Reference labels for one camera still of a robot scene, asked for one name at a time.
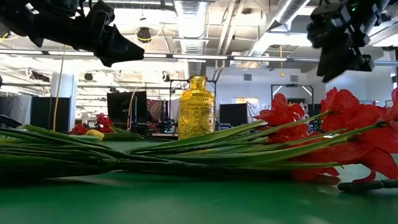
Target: glass vase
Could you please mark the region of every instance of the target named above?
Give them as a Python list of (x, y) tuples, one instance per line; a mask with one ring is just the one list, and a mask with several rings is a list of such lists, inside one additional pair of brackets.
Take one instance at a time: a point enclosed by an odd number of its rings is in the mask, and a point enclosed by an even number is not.
[(207, 78), (190, 77), (190, 89), (180, 97), (178, 139), (186, 139), (215, 130), (215, 98), (206, 90)]

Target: computer monitor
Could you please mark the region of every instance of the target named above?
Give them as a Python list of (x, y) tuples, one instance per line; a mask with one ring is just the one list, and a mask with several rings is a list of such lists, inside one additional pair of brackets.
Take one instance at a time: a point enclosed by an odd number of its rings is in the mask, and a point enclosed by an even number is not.
[[(127, 125), (129, 105), (132, 92), (108, 93), (108, 116), (119, 126)], [(147, 92), (135, 92), (131, 108), (131, 121), (135, 123), (146, 123), (147, 121)]]

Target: green table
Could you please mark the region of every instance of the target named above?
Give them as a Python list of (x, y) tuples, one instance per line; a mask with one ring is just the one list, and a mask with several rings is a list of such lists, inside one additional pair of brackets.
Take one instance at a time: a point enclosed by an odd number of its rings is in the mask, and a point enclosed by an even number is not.
[[(123, 150), (124, 142), (111, 143)], [(341, 171), (363, 177), (361, 166)], [(293, 182), (209, 181), (113, 172), (3, 186), (0, 224), (396, 223), (398, 190), (346, 194)]]

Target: white pillar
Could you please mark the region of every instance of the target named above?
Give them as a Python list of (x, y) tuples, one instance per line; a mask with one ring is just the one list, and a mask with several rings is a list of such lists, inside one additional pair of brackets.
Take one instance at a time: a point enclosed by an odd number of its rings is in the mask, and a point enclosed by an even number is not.
[[(398, 58), (395, 56), (395, 50), (393, 51), (385, 51), (384, 55), (387, 56), (388, 61), (395, 62)], [(396, 77), (397, 76), (397, 67), (390, 67), (390, 76)], [(397, 88), (397, 83), (393, 83), (393, 88)]]
[[(60, 81), (60, 72), (53, 72), (51, 79), (51, 97), (57, 97), (58, 83)], [(69, 107), (69, 131), (75, 126), (75, 110), (77, 84), (79, 81), (79, 72), (73, 70), (64, 70), (58, 97), (70, 98)]]

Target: black partition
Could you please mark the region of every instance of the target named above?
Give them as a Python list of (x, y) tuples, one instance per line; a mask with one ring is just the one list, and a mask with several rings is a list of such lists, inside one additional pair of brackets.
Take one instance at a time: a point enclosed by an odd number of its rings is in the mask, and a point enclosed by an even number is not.
[[(51, 130), (53, 127), (55, 97), (33, 97), (30, 109), (30, 124)], [(70, 98), (58, 98), (55, 130), (65, 133), (69, 130)]]
[[(126, 125), (129, 114), (129, 105), (132, 92), (108, 93), (106, 95), (108, 102), (108, 116), (118, 126)], [(147, 92), (135, 92), (132, 102), (131, 121), (137, 123), (146, 123), (147, 121)]]
[(239, 126), (248, 123), (248, 106), (245, 103), (220, 105), (220, 122)]

